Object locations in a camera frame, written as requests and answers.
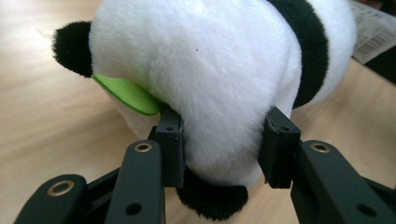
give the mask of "green plush leaf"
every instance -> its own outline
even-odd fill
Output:
[[[163,103],[131,80],[104,77],[93,73],[92,78],[123,104],[143,115],[155,115]]]

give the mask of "wood grain surface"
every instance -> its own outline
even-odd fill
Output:
[[[89,21],[100,1],[0,0],[0,223],[12,223],[45,181],[79,174],[88,182],[120,166],[136,137],[92,80],[57,64],[53,31]],[[396,88],[351,61],[325,101],[293,112],[303,139],[338,147],[363,176],[396,185]],[[263,179],[227,223],[298,223],[290,191]],[[166,190],[167,223],[212,223]]]

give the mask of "white label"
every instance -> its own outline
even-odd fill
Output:
[[[351,5],[358,26],[353,57],[359,63],[368,63],[396,46],[396,18],[355,1]]]

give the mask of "stuffed animal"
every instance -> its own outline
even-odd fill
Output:
[[[324,99],[356,38],[347,0],[104,0],[92,23],[57,31],[57,61],[93,77],[146,138],[162,105],[182,117],[188,171],[181,201],[225,220],[262,174],[271,107]]]

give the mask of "black fur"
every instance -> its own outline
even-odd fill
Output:
[[[89,21],[72,22],[55,32],[52,43],[55,60],[65,68],[84,77],[92,75],[90,30]]]
[[[209,185],[186,170],[184,187],[177,189],[181,202],[200,216],[215,221],[228,219],[248,201],[248,190],[242,186]]]
[[[329,41],[323,24],[305,0],[269,0],[289,23],[303,52],[303,74],[293,107],[312,100],[329,66]]]

